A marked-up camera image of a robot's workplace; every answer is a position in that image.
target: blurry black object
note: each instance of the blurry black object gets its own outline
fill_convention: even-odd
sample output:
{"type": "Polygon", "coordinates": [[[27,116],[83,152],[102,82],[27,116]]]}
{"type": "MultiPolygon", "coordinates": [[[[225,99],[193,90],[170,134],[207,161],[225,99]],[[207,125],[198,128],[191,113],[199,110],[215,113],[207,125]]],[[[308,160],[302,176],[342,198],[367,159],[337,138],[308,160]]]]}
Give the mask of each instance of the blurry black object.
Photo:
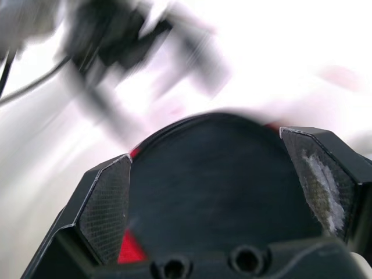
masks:
{"type": "MultiPolygon", "coordinates": [[[[196,32],[187,31],[187,28],[181,28],[179,17],[167,12],[151,32],[141,37],[140,30],[148,12],[149,9],[143,8],[143,5],[133,8],[126,1],[90,0],[77,9],[65,45],[65,53],[71,57],[78,76],[81,77],[88,102],[109,119],[122,138],[125,137],[119,132],[121,129],[117,123],[122,123],[125,127],[126,117],[114,112],[111,100],[103,92],[99,92],[96,86],[113,65],[120,66],[126,74],[144,65],[155,43],[171,30],[182,42],[177,63],[177,68],[182,71],[174,80],[162,79],[161,83],[171,84],[166,86],[166,91],[191,70],[198,71],[198,76],[202,77],[208,88],[218,86],[224,80],[221,75],[224,71],[216,70],[216,65],[219,64],[217,61],[221,59],[211,55],[212,48],[205,45],[206,32],[204,35],[197,35],[196,32]]],[[[155,95],[159,97],[166,93],[161,91],[155,95]]]]}
{"type": "Polygon", "coordinates": [[[281,137],[323,228],[372,264],[372,162],[334,133],[284,127],[281,137]]]}
{"type": "Polygon", "coordinates": [[[101,183],[101,192],[122,193],[122,207],[114,199],[120,210],[101,207],[114,192],[94,196],[97,172],[88,172],[23,278],[365,278],[341,240],[321,236],[285,146],[269,128],[225,113],[200,115],[160,130],[133,154],[125,216],[149,260],[118,265],[118,237],[103,245],[111,239],[105,232],[124,234],[119,212],[128,205],[130,162],[122,157],[116,162],[124,165],[111,165],[109,183],[101,183]],[[86,224],[96,227],[75,225],[86,211],[86,224]]]}

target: red reflector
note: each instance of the red reflector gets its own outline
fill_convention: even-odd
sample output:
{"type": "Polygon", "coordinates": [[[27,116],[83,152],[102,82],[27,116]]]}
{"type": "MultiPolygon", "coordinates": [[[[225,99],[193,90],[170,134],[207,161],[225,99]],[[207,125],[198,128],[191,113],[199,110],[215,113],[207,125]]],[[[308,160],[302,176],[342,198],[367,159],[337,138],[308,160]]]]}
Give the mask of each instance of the red reflector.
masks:
{"type": "Polygon", "coordinates": [[[132,233],[126,231],[121,246],[118,263],[134,263],[146,260],[146,254],[135,240],[132,233]]]}
{"type": "Polygon", "coordinates": [[[134,148],[132,152],[130,152],[130,156],[132,159],[137,156],[137,154],[140,152],[140,149],[138,147],[134,148]]]}

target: black cable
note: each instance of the black cable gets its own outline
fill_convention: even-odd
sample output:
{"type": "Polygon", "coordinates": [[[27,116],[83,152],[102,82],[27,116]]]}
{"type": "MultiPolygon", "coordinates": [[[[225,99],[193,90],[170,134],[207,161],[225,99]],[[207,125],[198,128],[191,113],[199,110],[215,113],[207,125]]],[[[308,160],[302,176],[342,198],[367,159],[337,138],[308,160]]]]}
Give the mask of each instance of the black cable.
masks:
{"type": "Polygon", "coordinates": [[[46,82],[48,79],[53,77],[58,71],[70,60],[69,57],[65,57],[61,62],[57,64],[51,71],[49,71],[47,74],[41,76],[31,84],[25,86],[24,88],[19,89],[18,91],[9,94],[8,96],[0,99],[0,106],[6,105],[9,102],[12,102],[20,97],[25,96],[27,93],[29,93],[31,90],[33,90],[35,87],[38,87],[40,84],[46,82]]]}
{"type": "Polygon", "coordinates": [[[8,80],[10,69],[12,68],[12,64],[13,64],[15,56],[16,56],[16,52],[9,52],[8,57],[6,58],[6,62],[5,62],[4,69],[2,71],[2,75],[0,79],[0,98],[2,96],[2,93],[4,92],[4,88],[8,80]]]}

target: white surface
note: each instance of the white surface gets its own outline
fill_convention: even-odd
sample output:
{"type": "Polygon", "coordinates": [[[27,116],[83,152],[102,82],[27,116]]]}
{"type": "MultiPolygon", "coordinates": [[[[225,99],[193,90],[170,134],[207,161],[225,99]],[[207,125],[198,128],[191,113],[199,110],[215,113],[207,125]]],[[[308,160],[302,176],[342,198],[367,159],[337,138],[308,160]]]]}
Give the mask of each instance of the white surface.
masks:
{"type": "MultiPolygon", "coordinates": [[[[103,86],[116,93],[121,109],[142,123],[145,132],[137,142],[186,115],[225,107],[327,128],[356,150],[366,146],[355,138],[372,130],[372,18],[367,1],[198,0],[188,5],[217,27],[219,47],[234,76],[211,103],[191,79],[152,103],[156,78],[171,66],[168,44],[144,71],[116,88],[109,78],[103,86]],[[326,65],[354,70],[362,91],[346,91],[315,77],[326,65]]],[[[60,38],[61,33],[26,50],[12,69],[6,94],[52,67],[60,38]]],[[[71,99],[78,89],[66,82],[66,75],[60,73],[28,97],[0,108],[2,278],[20,277],[83,173],[130,149],[86,117],[79,100],[71,99]]]]}
{"type": "Polygon", "coordinates": [[[353,256],[353,258],[355,259],[355,261],[357,262],[357,264],[359,265],[360,269],[362,270],[364,275],[367,277],[367,279],[371,279],[372,269],[370,265],[367,263],[367,261],[365,260],[365,258],[363,258],[357,253],[351,253],[351,255],[353,256]]]}

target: screw hole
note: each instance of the screw hole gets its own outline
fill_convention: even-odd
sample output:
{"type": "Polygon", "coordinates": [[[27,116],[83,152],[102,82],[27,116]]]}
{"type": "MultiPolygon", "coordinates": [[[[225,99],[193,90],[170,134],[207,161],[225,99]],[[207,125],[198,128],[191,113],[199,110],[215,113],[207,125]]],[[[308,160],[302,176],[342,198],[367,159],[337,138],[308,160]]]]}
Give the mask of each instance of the screw hole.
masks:
{"type": "Polygon", "coordinates": [[[251,251],[242,251],[236,259],[239,269],[246,273],[253,273],[259,266],[259,260],[251,251]]]}
{"type": "Polygon", "coordinates": [[[164,266],[166,279],[181,279],[185,276],[185,266],[178,260],[171,260],[164,266]]]}
{"type": "Polygon", "coordinates": [[[235,271],[246,275],[259,275],[264,269],[264,260],[259,251],[247,246],[233,251],[230,263],[235,271]]]}

